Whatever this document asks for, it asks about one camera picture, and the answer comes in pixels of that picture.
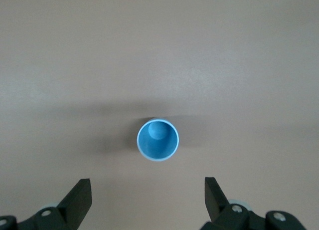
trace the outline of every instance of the black bracket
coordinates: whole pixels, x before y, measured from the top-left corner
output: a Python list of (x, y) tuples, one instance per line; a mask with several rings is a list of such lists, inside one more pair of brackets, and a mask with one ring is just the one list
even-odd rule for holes
[(81, 179), (56, 208), (41, 209), (20, 223), (14, 216), (1, 216), (0, 230), (77, 230), (91, 204), (90, 180)]
[(270, 211), (266, 218), (239, 204), (230, 204), (215, 178), (205, 178), (205, 204), (211, 222), (201, 230), (306, 230), (293, 215)]

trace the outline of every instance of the screw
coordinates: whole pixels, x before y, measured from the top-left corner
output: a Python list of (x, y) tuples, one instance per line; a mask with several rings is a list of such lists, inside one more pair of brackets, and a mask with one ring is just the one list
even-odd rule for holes
[(286, 217), (281, 213), (274, 213), (274, 217), (275, 219), (279, 221), (282, 221), (282, 222), (286, 221)]
[(0, 226), (5, 225), (8, 221), (6, 219), (0, 220)]
[(232, 206), (231, 209), (236, 213), (241, 213), (243, 211), (242, 208), (238, 205)]
[(42, 217), (45, 217), (45, 216), (48, 216), (48, 215), (50, 215), (50, 214), (51, 214), (51, 211), (50, 211), (50, 210), (46, 210), (46, 211), (44, 211), (44, 212), (41, 213), (41, 216), (42, 216)]

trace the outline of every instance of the silver screw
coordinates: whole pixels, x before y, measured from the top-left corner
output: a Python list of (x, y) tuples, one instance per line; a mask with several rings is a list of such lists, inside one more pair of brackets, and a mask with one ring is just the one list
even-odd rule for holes
[(286, 221), (286, 217), (281, 213), (274, 213), (274, 217), (275, 219), (279, 221), (282, 221), (282, 222)]
[(242, 208), (238, 205), (232, 206), (231, 209), (236, 213), (241, 213), (243, 211)]
[(51, 211), (50, 210), (46, 210), (46, 211), (44, 211), (43, 213), (41, 213), (41, 216), (42, 217), (45, 217), (45, 216), (48, 216), (48, 215), (50, 215), (51, 214)]
[(5, 225), (8, 221), (6, 219), (0, 220), (0, 226)]

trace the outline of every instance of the plastic cup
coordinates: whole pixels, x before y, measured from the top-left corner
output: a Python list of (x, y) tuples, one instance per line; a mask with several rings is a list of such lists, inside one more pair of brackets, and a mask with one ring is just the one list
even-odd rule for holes
[(179, 136), (166, 119), (151, 119), (139, 130), (137, 144), (140, 153), (152, 161), (164, 161), (176, 152)]

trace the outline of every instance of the cup rim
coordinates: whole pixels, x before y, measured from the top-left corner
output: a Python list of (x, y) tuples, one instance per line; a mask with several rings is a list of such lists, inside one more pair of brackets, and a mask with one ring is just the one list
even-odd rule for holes
[[(141, 147), (140, 147), (140, 144), (139, 144), (140, 133), (141, 133), (141, 131), (142, 131), (148, 124), (150, 124), (150, 123), (152, 123), (152, 122), (163, 122), (163, 123), (168, 124), (168, 125), (174, 130), (174, 132), (175, 132), (175, 134), (176, 134), (176, 138), (177, 138), (176, 147), (175, 147), (175, 149), (173, 150), (173, 152), (172, 152), (170, 155), (168, 155), (168, 156), (166, 156), (166, 157), (164, 157), (164, 158), (160, 158), (160, 159), (152, 158), (152, 157), (146, 155), (146, 154), (142, 151), (142, 149), (141, 149)], [(161, 118), (155, 118), (155, 119), (151, 119), (151, 120), (147, 121), (147, 122), (140, 128), (139, 133), (138, 133), (138, 136), (137, 136), (137, 139), (136, 139), (136, 142), (137, 142), (138, 149), (139, 149), (140, 153), (141, 153), (145, 158), (147, 158), (147, 159), (149, 159), (149, 160), (152, 160), (152, 161), (161, 162), (161, 161), (164, 161), (164, 160), (169, 159), (169, 158), (170, 158), (171, 156), (173, 156), (173, 154), (176, 152), (176, 150), (177, 150), (177, 148), (178, 148), (178, 145), (179, 145), (179, 135), (178, 135), (178, 131), (176, 130), (175, 126), (174, 126), (172, 123), (170, 123), (168, 120), (166, 120), (166, 119), (161, 119)]]

